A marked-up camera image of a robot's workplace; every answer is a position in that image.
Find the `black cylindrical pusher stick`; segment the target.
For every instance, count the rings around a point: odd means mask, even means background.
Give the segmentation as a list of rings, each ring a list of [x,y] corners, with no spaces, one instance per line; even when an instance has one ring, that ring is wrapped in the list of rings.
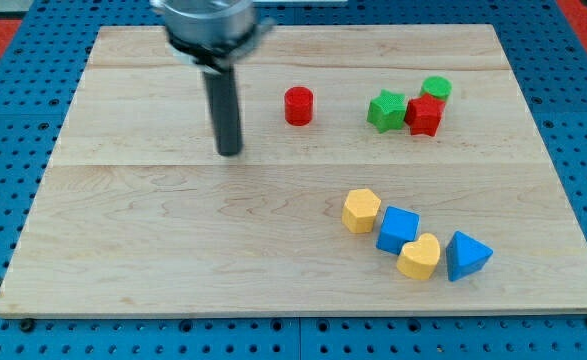
[[[216,150],[221,156],[238,155],[243,140],[235,69],[230,67],[203,76]]]

